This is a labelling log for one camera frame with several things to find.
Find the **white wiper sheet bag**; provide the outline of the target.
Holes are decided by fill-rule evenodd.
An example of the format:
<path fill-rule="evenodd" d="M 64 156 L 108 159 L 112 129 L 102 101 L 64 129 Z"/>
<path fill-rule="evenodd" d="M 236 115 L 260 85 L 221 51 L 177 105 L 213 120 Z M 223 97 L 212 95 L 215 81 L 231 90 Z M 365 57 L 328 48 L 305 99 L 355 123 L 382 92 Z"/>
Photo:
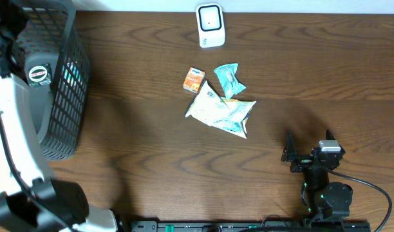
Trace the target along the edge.
<path fill-rule="evenodd" d="M 256 101 L 220 97 L 209 83 L 204 81 L 199 93 L 188 107 L 185 117 L 191 116 L 210 127 L 246 139 L 247 119 L 255 104 Z"/>

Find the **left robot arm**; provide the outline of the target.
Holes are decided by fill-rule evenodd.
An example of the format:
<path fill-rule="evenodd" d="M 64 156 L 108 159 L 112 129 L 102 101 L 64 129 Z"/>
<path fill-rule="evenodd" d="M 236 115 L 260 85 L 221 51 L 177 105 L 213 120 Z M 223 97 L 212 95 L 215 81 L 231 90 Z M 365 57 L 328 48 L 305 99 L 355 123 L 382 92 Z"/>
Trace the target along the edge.
<path fill-rule="evenodd" d="M 90 63 L 71 1 L 0 1 L 0 226 L 9 231 L 123 231 L 110 209 L 49 163 L 77 148 Z"/>

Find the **teal snack packet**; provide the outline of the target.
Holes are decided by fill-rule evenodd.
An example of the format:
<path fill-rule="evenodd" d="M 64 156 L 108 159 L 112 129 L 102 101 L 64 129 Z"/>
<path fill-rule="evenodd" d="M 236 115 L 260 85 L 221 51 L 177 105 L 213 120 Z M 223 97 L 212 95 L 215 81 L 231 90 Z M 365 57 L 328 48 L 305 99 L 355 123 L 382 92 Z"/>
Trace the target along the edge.
<path fill-rule="evenodd" d="M 237 70 L 238 63 L 224 64 L 214 70 L 214 73 L 219 79 L 226 99 L 231 99 L 233 95 L 237 95 L 247 88 L 235 77 Z"/>

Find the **orange Kleenex tissue pack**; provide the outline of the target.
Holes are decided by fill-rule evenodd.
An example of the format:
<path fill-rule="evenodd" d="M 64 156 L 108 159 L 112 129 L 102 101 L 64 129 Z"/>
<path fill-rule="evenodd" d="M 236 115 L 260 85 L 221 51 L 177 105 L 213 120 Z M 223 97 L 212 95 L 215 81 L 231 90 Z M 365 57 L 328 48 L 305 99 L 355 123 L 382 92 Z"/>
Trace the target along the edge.
<path fill-rule="evenodd" d="M 204 71 L 190 67 L 185 77 L 185 80 L 183 82 L 183 89 L 193 93 L 198 93 L 204 78 L 205 78 Z"/>

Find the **green Zam-Buk tin box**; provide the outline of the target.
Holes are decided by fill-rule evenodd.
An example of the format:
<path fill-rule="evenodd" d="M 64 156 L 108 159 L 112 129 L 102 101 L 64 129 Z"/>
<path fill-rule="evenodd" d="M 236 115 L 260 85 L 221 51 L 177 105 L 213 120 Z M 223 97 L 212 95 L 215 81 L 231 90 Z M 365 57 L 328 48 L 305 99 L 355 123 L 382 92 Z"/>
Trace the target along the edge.
<path fill-rule="evenodd" d="M 49 64 L 34 66 L 28 70 L 28 84 L 33 87 L 50 85 L 52 83 L 52 69 Z"/>

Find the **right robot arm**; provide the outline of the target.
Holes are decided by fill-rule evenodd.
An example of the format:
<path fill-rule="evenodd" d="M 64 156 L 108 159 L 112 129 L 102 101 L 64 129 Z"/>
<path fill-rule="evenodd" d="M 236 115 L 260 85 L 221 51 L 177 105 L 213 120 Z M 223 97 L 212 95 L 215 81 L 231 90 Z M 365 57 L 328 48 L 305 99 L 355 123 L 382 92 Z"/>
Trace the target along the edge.
<path fill-rule="evenodd" d="M 329 172 L 340 164 L 345 150 L 330 130 L 309 154 L 298 154 L 290 133 L 286 135 L 281 161 L 290 163 L 292 173 L 302 173 L 303 204 L 310 209 L 310 224 L 315 221 L 343 220 L 350 216 L 353 190 L 342 182 L 331 182 Z"/>

